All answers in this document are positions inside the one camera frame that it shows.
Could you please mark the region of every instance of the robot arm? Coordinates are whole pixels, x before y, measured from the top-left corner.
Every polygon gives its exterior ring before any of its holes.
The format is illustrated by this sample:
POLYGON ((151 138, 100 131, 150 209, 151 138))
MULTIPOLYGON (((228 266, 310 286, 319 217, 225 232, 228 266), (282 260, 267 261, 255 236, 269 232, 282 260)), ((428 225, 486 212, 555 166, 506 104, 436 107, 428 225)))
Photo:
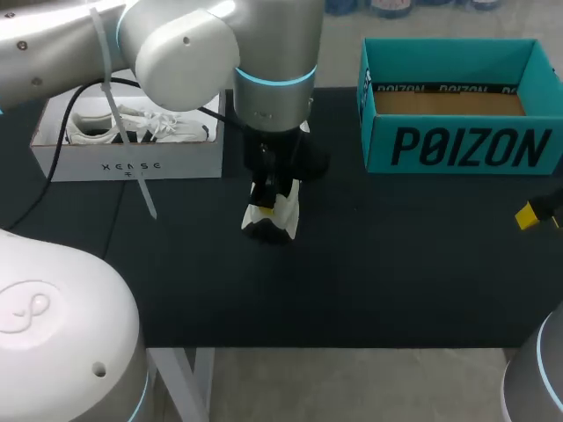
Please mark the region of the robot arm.
POLYGON ((101 0, 4 11, 0 110, 104 75, 90 9, 102 18, 113 70, 131 68, 173 111, 206 104, 234 71, 249 127, 283 132, 310 111, 322 0, 101 0))

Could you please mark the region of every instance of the gray floor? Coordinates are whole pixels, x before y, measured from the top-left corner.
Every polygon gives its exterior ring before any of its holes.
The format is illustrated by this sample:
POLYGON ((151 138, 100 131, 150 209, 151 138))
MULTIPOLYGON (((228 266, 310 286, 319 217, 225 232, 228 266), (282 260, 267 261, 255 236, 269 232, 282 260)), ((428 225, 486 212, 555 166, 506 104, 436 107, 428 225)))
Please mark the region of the gray floor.
POLYGON ((318 86, 356 86, 364 38, 484 37, 541 40, 553 67, 563 75, 563 2, 501 0, 496 11, 445 5, 418 7, 406 18, 389 20, 368 11, 325 17, 318 61, 318 86))
MULTIPOLYGON (((218 349, 211 422, 501 422, 505 367, 499 349, 218 349)), ((160 391, 157 422, 179 422, 160 391)))

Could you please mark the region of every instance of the yellow object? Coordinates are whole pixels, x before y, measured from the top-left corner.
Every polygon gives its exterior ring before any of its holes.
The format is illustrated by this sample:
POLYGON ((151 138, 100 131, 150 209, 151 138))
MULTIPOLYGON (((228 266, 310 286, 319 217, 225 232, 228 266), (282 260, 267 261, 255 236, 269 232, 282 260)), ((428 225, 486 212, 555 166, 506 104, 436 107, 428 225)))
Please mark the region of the yellow object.
POLYGON ((264 214, 268 214, 268 215, 274 215, 274 209, 273 208, 266 208, 266 207, 259 207, 260 211, 262 211, 264 214))
POLYGON ((534 213, 534 210, 529 202, 524 208, 518 211, 518 214, 516 214, 516 221, 520 226, 520 230, 529 229, 531 226, 539 223, 539 219, 537 218, 536 213, 534 213))

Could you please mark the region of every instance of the open shoe box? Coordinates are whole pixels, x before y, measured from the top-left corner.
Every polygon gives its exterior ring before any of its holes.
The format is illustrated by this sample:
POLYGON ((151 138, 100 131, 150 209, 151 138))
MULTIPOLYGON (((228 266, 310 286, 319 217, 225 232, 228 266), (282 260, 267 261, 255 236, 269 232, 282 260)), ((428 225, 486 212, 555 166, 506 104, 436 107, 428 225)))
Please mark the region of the open shoe box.
POLYGON ((536 40, 367 39, 357 102, 370 172, 548 175, 563 153, 536 40))
MULTIPOLYGON (((117 72, 117 77, 135 80, 130 70, 117 72)), ((31 149, 43 173, 48 174, 53 162, 62 116, 74 91, 51 98, 43 110, 31 142, 31 149)), ((112 84, 117 105, 136 110, 167 112, 150 101, 138 88, 112 84)), ((217 95, 206 107, 224 114, 224 93, 217 95)), ((107 99, 99 85, 86 90, 73 107, 73 113, 96 116, 110 112, 107 99)), ((209 129, 206 142, 133 143, 134 160, 146 179, 157 178, 220 178, 223 163, 223 123, 199 111, 181 114, 198 120, 209 129)), ((134 178, 132 160, 122 144, 63 144, 54 181, 127 180, 134 178)))

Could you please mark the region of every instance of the black tablecloth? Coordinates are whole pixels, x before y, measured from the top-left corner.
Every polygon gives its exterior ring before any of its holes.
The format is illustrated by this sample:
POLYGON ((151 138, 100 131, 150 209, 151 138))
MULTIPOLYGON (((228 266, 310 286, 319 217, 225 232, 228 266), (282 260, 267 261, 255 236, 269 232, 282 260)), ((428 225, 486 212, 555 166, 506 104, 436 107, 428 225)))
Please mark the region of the black tablecloth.
MULTIPOLYGON (((22 215, 45 184, 29 148, 43 106, 32 102, 0 116, 0 227, 22 215)), ((13 231, 103 258, 123 185, 53 183, 43 201, 13 231)))
MULTIPOLYGON (((24 141, 37 107, 18 113, 24 141)), ((563 298, 563 233, 521 232, 514 213, 560 180, 369 175, 356 115, 355 89, 315 91, 311 132, 333 160, 301 191, 291 245, 240 232, 250 185, 229 129, 223 178, 149 182, 158 221, 134 182, 114 227, 121 183, 67 183, 21 232, 101 256, 109 240, 148 346, 519 346, 563 298)), ((20 172, 4 176, 4 200, 28 188, 20 172)))

